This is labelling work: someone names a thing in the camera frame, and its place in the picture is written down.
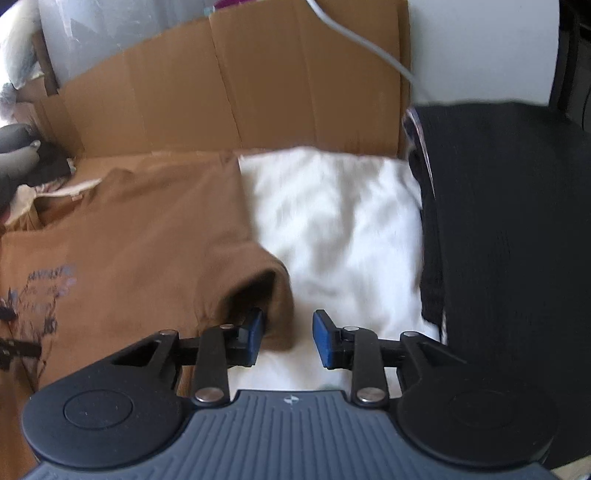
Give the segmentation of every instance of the white cloth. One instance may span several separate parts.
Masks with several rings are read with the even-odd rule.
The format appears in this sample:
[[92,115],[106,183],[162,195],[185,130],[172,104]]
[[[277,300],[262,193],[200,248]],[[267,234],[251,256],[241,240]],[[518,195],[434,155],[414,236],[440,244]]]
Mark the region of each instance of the white cloth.
[[[240,167],[254,238],[290,273],[296,343],[261,352],[250,369],[230,369],[233,393],[349,390],[349,372],[322,367],[311,331],[316,309],[380,338],[436,334],[421,318],[420,188],[406,162],[295,148],[243,157]],[[395,369],[388,384],[400,394]]]

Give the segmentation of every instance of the circular mount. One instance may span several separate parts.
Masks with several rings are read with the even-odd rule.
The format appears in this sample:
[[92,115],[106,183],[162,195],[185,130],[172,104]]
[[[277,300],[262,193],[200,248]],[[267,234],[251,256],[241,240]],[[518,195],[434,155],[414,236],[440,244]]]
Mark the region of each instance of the circular mount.
[[22,431],[41,460],[110,469],[162,449],[182,421],[181,400],[149,372],[102,364],[33,395],[22,414]]
[[541,460],[556,433],[552,401],[525,382],[466,365],[438,367],[397,404],[402,432],[430,456],[469,468]]

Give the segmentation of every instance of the metal screw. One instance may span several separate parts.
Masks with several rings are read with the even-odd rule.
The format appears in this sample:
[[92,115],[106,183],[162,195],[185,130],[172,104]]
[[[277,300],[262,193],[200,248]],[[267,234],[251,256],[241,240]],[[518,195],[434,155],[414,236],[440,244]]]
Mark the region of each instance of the metal screw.
[[218,387],[200,388],[195,392],[195,399],[203,403],[214,403],[223,398],[223,391]]
[[357,390],[357,398],[363,403],[377,403],[386,398],[386,392],[381,388],[365,387]]

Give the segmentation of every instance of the folded clothes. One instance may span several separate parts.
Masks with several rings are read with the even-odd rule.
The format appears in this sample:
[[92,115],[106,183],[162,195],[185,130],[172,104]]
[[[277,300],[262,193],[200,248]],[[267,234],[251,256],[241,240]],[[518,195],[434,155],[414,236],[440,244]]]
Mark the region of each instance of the folded clothes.
[[[420,192],[408,163],[294,148],[240,160],[253,235],[290,272],[295,345],[261,352],[256,368],[229,370],[230,388],[350,389],[350,372],[326,370],[312,338],[312,313],[340,326],[398,339],[436,336],[421,318]],[[400,395],[395,369],[390,394]]]
[[545,389],[545,463],[591,453],[591,136],[520,103],[410,110],[423,199],[423,316],[449,346]]
[[34,464],[14,421],[31,389],[161,329],[239,323],[251,306],[267,312],[263,348],[293,341],[288,274],[251,237],[236,158],[114,170],[70,193],[36,198],[37,228],[0,238],[0,304],[17,315],[0,337],[43,348],[0,372],[2,480]]

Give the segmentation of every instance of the cardboard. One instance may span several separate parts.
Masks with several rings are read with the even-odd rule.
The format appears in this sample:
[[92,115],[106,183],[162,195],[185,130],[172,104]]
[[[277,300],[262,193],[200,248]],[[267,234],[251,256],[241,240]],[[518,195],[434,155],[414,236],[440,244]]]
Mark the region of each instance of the cardboard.
[[[405,0],[321,0],[408,66]],[[408,85],[305,0],[264,0],[179,25],[34,104],[39,130],[93,157],[314,145],[396,155]]]

